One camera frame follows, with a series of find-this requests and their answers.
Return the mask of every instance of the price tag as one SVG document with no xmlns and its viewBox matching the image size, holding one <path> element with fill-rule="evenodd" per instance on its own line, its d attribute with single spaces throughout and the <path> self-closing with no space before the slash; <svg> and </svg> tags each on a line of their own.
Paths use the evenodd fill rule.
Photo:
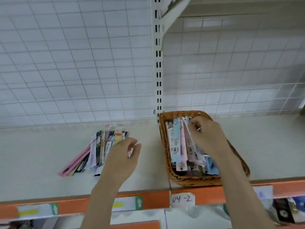
<svg viewBox="0 0 305 229">
<path fill-rule="evenodd" d="M 253 187 L 259 199 L 273 199 L 273 186 Z"/>
<path fill-rule="evenodd" d="M 112 205 L 112 212 L 142 210 L 142 208 L 142 196 L 115 198 L 114 203 Z"/>
<path fill-rule="evenodd" d="M 172 194 L 170 205 L 172 207 L 195 206 L 195 195 L 189 192 Z"/>
<path fill-rule="evenodd" d="M 18 206 L 20 219 L 46 218 L 59 215 L 57 203 Z"/>
</svg>

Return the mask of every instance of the hand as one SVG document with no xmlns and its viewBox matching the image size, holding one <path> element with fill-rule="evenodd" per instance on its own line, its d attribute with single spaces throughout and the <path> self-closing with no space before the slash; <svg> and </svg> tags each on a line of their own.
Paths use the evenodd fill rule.
<svg viewBox="0 0 305 229">
<path fill-rule="evenodd" d="M 113 146 L 107 155 L 102 175 L 111 177 L 112 182 L 122 185 L 134 172 L 142 145 L 137 139 L 128 137 Z"/>
<path fill-rule="evenodd" d="M 216 162 L 223 154 L 231 151 L 220 124 L 202 116 L 196 116 L 189 122 L 189 130 L 194 142 Z"/>
</svg>

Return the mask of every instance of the yellow highlight strip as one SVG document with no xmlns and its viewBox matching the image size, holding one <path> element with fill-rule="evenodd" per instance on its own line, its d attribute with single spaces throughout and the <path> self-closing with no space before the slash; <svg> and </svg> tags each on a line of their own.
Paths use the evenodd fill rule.
<svg viewBox="0 0 305 229">
<path fill-rule="evenodd" d="M 36 215 L 36 214 L 38 214 L 38 212 L 39 212 L 38 209 L 26 210 L 26 211 L 19 212 L 19 216 L 24 217 L 24 216 L 29 216 L 29 215 Z"/>
<path fill-rule="evenodd" d="M 119 208 L 119 207 L 123 207 L 123 203 L 122 203 L 122 202 L 115 202 L 115 203 L 112 205 L 112 208 Z"/>
</svg>

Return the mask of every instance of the brown woven basket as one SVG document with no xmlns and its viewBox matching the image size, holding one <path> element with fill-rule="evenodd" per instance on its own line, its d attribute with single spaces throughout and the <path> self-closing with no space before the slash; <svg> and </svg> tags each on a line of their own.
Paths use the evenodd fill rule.
<svg viewBox="0 0 305 229">
<path fill-rule="evenodd" d="M 161 134 L 161 140 L 162 144 L 164 146 L 165 151 L 165 159 L 166 159 L 166 169 L 169 177 L 177 182 L 179 185 L 186 186 L 186 187 L 202 187 L 202 186 L 219 186 L 221 185 L 220 177 L 217 175 L 208 175 L 203 177 L 189 177 L 189 176 L 179 176 L 177 175 L 171 165 L 170 160 L 170 151 L 169 151 L 169 145 L 168 145 L 168 139 L 167 139 L 167 132 L 166 132 L 166 125 L 165 123 L 167 121 L 172 121 L 175 118 L 178 117 L 195 117 L 195 116 L 203 116 L 205 118 L 208 118 L 212 120 L 212 118 L 203 111 L 174 111 L 174 112 L 163 112 L 159 115 L 159 127 L 160 127 L 160 134 Z M 235 148 L 231 145 L 231 143 L 228 141 L 231 150 L 233 153 L 240 159 L 242 163 L 242 168 L 247 176 L 250 175 L 250 169 L 248 165 L 245 163 L 245 161 L 241 158 L 241 156 L 237 153 Z"/>
</svg>

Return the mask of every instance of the white grid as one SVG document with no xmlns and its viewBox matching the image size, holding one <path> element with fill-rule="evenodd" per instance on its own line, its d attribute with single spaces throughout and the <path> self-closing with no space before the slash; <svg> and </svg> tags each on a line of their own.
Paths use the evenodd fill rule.
<svg viewBox="0 0 305 229">
<path fill-rule="evenodd" d="M 0 3 L 0 126 L 153 118 L 148 0 Z"/>
<path fill-rule="evenodd" d="M 227 115 L 301 108 L 305 25 L 299 16 L 277 18 L 177 19 L 164 38 L 164 110 Z"/>
</svg>

